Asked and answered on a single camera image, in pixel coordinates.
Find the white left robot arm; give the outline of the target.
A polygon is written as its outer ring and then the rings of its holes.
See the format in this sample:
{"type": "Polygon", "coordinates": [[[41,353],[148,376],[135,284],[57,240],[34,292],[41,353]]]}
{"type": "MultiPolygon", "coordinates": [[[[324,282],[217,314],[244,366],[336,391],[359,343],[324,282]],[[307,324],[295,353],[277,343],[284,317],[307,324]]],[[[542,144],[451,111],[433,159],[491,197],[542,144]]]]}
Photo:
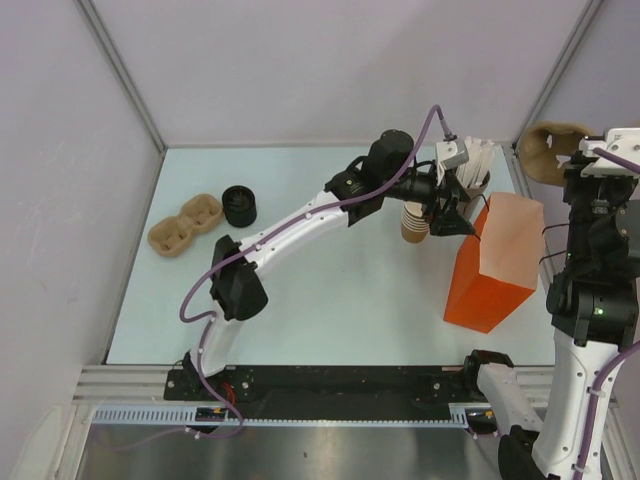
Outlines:
{"type": "Polygon", "coordinates": [[[242,323],[268,303],[263,280],[269,269],[319,236],[379,211],[385,199],[418,204],[418,217],[433,236],[475,234],[458,209],[469,198],[455,174],[469,159],[465,142],[446,134],[427,162],[416,161],[418,148],[409,134],[388,130],[298,211],[252,237],[217,241],[212,267],[203,277],[212,283],[213,307],[203,313],[208,323],[189,353],[193,368],[185,385],[191,393],[207,400],[219,392],[219,372],[242,323]]]}

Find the brown pulp cup carrier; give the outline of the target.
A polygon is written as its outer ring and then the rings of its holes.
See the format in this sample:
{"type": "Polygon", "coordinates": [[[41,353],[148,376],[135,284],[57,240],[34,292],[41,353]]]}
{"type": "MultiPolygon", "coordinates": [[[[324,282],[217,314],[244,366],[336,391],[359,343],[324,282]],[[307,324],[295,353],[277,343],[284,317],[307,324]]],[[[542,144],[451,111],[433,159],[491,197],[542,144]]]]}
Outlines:
{"type": "Polygon", "coordinates": [[[194,238],[215,229],[225,218],[222,203],[206,193],[187,201],[178,215],[154,225],[147,241],[152,250],[165,258],[175,258],[187,250],[194,238]]]}
{"type": "Polygon", "coordinates": [[[558,156],[571,155],[584,137],[594,135],[579,123],[553,121],[538,122],[522,135],[519,159],[525,174],[532,180],[551,186],[565,185],[565,167],[558,156]]]}

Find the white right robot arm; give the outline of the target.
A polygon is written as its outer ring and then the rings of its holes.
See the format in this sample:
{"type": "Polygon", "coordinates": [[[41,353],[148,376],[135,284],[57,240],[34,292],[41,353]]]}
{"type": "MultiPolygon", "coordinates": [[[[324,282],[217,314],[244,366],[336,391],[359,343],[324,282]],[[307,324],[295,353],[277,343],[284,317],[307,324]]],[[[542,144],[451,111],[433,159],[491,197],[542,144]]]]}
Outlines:
{"type": "Polygon", "coordinates": [[[564,269],[547,292],[555,362],[546,414],[533,409],[510,358],[475,350],[461,388],[487,400],[500,433],[503,479],[599,479],[607,408],[622,364],[638,352],[638,156],[618,146],[575,153],[564,173],[570,206],[564,269]]]}

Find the orange paper bag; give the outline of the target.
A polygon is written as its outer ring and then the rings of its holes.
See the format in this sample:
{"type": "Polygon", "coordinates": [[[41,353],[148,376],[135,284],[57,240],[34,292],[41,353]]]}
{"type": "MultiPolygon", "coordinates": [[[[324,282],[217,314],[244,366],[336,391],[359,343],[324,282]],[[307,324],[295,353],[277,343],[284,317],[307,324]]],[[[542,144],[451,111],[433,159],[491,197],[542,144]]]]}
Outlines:
{"type": "Polygon", "coordinates": [[[460,247],[444,321],[491,332],[537,289],[545,241],[542,203],[493,192],[460,247]]]}

